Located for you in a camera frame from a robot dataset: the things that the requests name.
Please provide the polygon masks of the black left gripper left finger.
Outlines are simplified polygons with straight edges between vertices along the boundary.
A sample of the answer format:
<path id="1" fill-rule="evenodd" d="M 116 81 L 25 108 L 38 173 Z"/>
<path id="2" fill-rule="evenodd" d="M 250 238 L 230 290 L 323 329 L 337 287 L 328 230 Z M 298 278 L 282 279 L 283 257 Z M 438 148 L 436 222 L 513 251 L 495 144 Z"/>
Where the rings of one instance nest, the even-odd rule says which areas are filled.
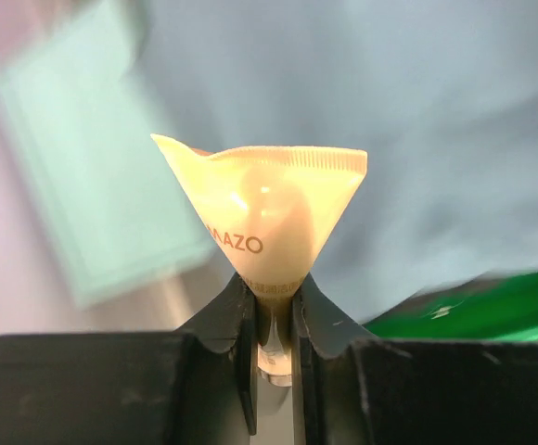
<path id="1" fill-rule="evenodd" d="M 255 301 L 234 276 L 173 331 L 0 336 L 0 444 L 247 444 Z"/>

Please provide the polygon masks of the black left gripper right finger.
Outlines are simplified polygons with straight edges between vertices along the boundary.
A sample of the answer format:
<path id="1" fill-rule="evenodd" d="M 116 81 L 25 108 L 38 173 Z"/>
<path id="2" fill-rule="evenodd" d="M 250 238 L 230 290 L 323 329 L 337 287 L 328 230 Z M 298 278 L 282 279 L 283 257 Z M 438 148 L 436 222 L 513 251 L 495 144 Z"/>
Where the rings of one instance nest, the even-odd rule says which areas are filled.
<path id="1" fill-rule="evenodd" d="M 538 444 L 538 343 L 382 339 L 312 277 L 291 338 L 298 444 Z"/>

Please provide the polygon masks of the cream plastic sachet packet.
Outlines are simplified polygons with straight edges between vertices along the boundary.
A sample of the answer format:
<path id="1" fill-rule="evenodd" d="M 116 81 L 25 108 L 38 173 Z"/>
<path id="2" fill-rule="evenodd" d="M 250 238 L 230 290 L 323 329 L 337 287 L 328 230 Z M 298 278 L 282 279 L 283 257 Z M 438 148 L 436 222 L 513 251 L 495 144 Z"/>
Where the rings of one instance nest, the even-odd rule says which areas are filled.
<path id="1" fill-rule="evenodd" d="M 261 375 L 290 386 L 292 300 L 365 179 L 367 153 L 325 146 L 209 153 L 165 135 L 152 139 L 256 298 Z"/>

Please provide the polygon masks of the light blue grey garment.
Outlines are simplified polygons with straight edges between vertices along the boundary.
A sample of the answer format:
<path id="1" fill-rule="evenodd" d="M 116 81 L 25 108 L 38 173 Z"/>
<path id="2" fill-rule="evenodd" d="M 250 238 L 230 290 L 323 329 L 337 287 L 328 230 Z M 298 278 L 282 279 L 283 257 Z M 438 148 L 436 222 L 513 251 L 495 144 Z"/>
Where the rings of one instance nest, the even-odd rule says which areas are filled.
<path id="1" fill-rule="evenodd" d="M 367 320 L 538 269 L 538 1 L 149 1 L 138 68 L 167 134 L 363 149 L 313 270 Z"/>

